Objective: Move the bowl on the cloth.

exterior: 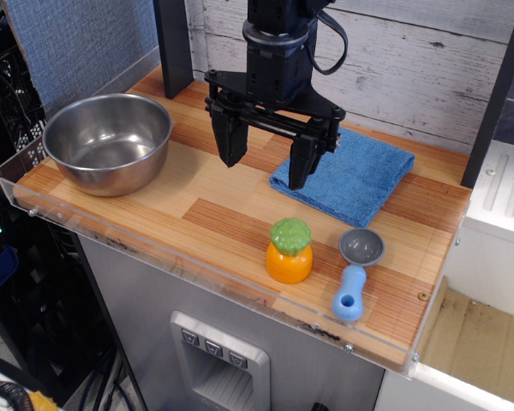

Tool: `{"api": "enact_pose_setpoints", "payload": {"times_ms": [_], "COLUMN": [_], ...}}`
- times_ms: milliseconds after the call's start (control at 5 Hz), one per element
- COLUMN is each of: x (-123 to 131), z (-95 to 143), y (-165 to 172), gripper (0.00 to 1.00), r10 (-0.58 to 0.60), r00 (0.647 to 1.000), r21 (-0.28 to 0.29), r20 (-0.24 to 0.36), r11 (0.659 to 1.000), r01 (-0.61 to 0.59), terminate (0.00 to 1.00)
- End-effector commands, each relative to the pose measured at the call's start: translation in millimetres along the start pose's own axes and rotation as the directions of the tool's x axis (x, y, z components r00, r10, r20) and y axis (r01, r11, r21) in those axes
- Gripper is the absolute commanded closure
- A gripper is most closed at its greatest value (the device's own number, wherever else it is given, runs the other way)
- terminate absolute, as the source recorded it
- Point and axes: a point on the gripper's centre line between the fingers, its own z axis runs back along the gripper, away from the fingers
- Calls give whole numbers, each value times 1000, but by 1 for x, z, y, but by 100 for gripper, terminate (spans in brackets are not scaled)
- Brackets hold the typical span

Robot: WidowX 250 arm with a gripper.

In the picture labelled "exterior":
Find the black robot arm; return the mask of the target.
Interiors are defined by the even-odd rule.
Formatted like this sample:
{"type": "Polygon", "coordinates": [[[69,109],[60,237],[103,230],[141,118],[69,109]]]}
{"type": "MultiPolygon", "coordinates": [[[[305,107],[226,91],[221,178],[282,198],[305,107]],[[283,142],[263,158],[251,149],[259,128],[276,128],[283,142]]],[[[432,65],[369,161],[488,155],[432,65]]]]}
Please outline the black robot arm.
{"type": "Polygon", "coordinates": [[[329,69],[315,60],[318,24],[323,22],[348,39],[325,11],[326,1],[250,1],[242,34],[247,42],[243,72],[205,74],[209,85],[206,109],[212,121],[218,154],[229,167],[248,149],[248,129],[255,127],[292,140],[289,187],[303,188],[326,152],[340,141],[345,112],[318,94],[313,72],[335,73],[346,57],[329,69]]]}

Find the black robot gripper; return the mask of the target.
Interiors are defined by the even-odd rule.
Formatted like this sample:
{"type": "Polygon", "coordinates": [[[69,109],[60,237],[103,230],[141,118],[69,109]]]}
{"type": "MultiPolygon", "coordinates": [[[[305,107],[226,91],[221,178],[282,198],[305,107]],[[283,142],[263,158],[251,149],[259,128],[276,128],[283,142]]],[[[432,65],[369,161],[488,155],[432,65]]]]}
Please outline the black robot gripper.
{"type": "Polygon", "coordinates": [[[345,112],[318,94],[311,84],[319,69],[314,59],[317,32],[301,29],[272,35],[243,32],[248,42],[243,72],[206,72],[206,109],[221,160],[232,167],[248,149],[248,129],[256,127],[292,139],[289,188],[304,187],[325,152],[340,140],[345,112]]]}

